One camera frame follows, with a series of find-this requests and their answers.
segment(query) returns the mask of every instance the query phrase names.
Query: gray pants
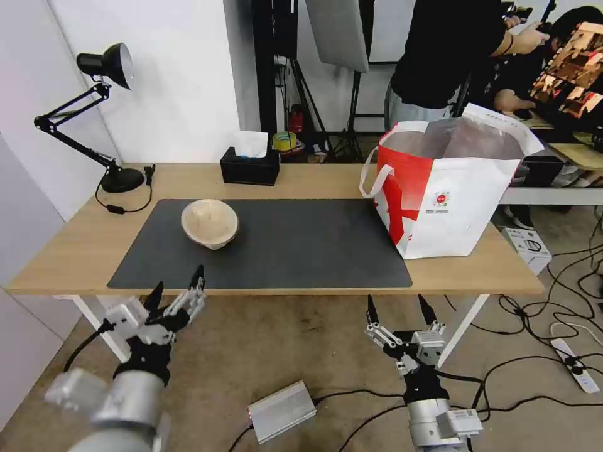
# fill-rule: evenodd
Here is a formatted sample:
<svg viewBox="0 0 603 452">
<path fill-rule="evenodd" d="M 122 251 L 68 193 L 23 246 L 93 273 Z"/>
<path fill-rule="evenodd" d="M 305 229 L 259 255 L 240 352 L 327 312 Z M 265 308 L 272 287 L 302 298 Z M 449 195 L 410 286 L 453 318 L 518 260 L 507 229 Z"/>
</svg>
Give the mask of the gray pants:
<svg viewBox="0 0 603 452">
<path fill-rule="evenodd" d="M 390 131 L 397 122 L 401 121 L 436 121 L 450 117 L 450 107 L 428 109 L 414 104 L 405 104 L 400 96 L 393 92 L 391 85 L 388 85 L 383 107 L 386 131 Z"/>
</svg>

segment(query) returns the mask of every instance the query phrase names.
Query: tissue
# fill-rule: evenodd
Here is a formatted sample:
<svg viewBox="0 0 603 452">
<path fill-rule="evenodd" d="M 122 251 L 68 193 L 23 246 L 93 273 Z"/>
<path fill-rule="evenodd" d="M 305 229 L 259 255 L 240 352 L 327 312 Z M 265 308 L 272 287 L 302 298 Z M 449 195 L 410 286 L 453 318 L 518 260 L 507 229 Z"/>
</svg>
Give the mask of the tissue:
<svg viewBox="0 0 603 452">
<path fill-rule="evenodd" d="M 237 132 L 234 153 L 241 157 L 262 158 L 266 156 L 268 147 L 267 132 Z"/>
</svg>

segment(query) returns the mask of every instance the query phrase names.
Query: lamp base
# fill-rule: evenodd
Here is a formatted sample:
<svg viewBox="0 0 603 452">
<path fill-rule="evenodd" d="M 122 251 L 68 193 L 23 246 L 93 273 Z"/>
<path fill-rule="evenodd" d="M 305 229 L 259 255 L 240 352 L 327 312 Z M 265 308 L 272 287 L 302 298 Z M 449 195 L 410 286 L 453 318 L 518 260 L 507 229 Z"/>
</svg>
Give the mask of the lamp base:
<svg viewBox="0 0 603 452">
<path fill-rule="evenodd" d="M 109 168 L 100 181 L 100 186 L 106 193 L 125 193 L 140 187 L 144 183 L 143 174 L 134 168 Z"/>
</svg>

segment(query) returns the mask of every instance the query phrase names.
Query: lamp shade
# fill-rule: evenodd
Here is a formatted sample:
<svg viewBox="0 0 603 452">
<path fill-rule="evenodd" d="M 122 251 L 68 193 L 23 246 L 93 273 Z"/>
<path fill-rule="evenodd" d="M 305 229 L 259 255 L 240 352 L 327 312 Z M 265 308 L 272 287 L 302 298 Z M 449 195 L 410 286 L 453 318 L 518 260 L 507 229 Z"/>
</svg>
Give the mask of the lamp shade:
<svg viewBox="0 0 603 452">
<path fill-rule="evenodd" d="M 80 53 L 75 59 L 80 71 L 90 76 L 105 75 L 127 89 L 134 83 L 134 67 L 124 43 L 113 44 L 102 55 Z"/>
</svg>

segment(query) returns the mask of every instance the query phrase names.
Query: wooden bowl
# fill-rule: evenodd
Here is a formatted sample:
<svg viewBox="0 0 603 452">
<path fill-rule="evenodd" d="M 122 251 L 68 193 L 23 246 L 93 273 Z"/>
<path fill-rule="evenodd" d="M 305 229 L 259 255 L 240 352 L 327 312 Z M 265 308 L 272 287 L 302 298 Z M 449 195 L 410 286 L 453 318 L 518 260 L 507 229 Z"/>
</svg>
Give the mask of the wooden bowl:
<svg viewBox="0 0 603 452">
<path fill-rule="evenodd" d="M 213 199 L 187 205 L 180 221 L 189 239 L 212 250 L 225 246 L 239 230 L 239 217 L 232 207 Z"/>
</svg>

